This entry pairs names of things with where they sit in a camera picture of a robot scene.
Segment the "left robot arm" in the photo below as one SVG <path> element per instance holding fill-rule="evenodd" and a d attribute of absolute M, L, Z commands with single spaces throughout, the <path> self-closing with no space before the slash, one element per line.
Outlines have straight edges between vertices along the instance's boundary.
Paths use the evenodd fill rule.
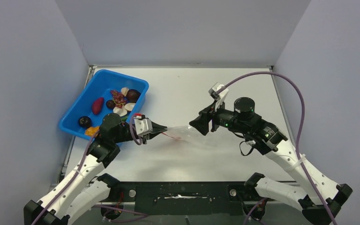
<path fill-rule="evenodd" d="M 30 200 L 23 209 L 26 225 L 71 225 L 94 205 L 119 188 L 119 180 L 101 172 L 117 157 L 120 143 L 138 145 L 167 131 L 143 114 L 123 122 L 116 113 L 107 114 L 73 170 L 38 201 Z"/>

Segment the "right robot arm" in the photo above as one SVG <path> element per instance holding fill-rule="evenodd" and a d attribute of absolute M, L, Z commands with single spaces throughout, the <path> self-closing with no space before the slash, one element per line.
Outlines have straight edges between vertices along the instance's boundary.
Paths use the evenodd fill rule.
<path fill-rule="evenodd" d="M 245 194 L 251 200 L 269 198 L 287 204 L 299 211 L 314 225 L 329 225 L 343 204 L 348 200 L 352 188 L 338 184 L 315 168 L 296 148 L 286 135 L 274 124 L 255 113 L 255 102 L 248 97 L 234 101 L 234 110 L 217 106 L 214 101 L 199 112 L 190 126 L 202 135 L 224 127 L 238 133 L 245 143 L 272 160 L 287 172 L 298 186 L 290 186 L 254 173 L 245 182 Z"/>

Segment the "clear zip top bag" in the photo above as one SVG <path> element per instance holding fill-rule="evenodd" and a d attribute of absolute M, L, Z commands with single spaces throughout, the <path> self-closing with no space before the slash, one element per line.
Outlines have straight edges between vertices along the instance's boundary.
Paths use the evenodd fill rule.
<path fill-rule="evenodd" d="M 169 127 L 162 133 L 168 139 L 168 146 L 173 150 L 189 151 L 222 151 L 239 150 L 244 141 L 227 130 L 202 135 L 190 125 Z"/>

